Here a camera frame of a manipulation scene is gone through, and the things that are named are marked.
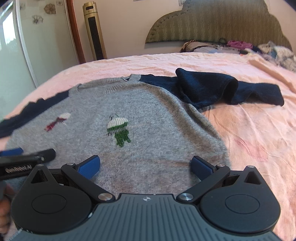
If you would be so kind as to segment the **person left hand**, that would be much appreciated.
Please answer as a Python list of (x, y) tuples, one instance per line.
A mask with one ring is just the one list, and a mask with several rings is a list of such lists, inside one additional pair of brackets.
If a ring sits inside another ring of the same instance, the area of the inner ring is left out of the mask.
[(11, 197), (14, 196), (14, 191), (11, 186), (6, 185), (3, 191), (3, 199), (1, 199), (1, 209), (0, 209), (0, 231), (1, 234), (5, 234), (9, 230), (11, 218)]

